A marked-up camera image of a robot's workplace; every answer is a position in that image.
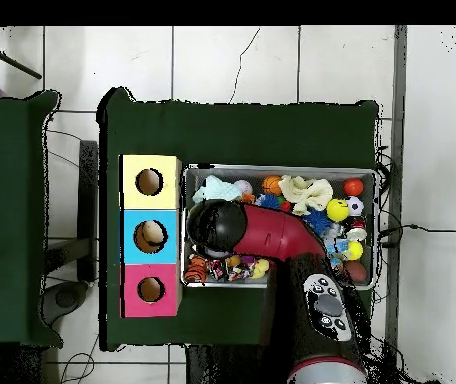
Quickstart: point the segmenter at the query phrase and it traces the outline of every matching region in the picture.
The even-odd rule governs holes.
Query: pink block
[[[181,300],[181,285],[176,264],[125,265],[125,318],[176,316]],[[164,285],[164,295],[156,302],[145,302],[139,297],[139,283],[154,277]]]

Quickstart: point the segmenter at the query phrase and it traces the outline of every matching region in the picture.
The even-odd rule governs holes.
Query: soccer ball
[[[363,212],[363,202],[357,197],[351,196],[347,199],[349,206],[349,216],[361,216]]]

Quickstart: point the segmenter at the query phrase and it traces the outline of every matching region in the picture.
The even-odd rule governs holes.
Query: yellow block
[[[125,209],[178,209],[182,167],[178,158],[159,155],[123,155],[122,160]],[[150,178],[147,180],[141,175],[149,175]],[[157,179],[160,183],[157,194],[143,194],[145,185],[153,187],[152,184]]]

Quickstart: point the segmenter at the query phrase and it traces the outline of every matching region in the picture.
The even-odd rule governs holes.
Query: green tablecloth
[[[101,302],[106,302],[101,308],[107,313],[102,336],[107,347],[255,344],[264,297],[261,289],[185,288],[177,317],[120,318],[118,155],[175,155],[185,164],[370,169],[374,168],[377,113],[373,101],[284,106],[138,103],[123,88],[110,90],[97,114],[100,166],[106,172],[106,191],[100,194],[100,228],[104,226],[100,258],[107,260],[107,286],[101,290]],[[369,292],[364,293],[368,303]]]
[[[0,342],[60,346],[40,319],[45,235],[43,125],[57,92],[0,99]]]

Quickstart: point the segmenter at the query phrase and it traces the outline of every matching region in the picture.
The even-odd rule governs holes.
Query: red ball
[[[280,209],[285,212],[290,212],[290,209],[292,209],[292,205],[288,200],[285,200],[281,205]]]
[[[344,268],[347,270],[354,283],[362,283],[367,278],[367,270],[359,262],[347,261],[344,263]]]
[[[363,193],[363,183],[357,178],[349,178],[344,183],[344,191],[347,196],[359,196]]]

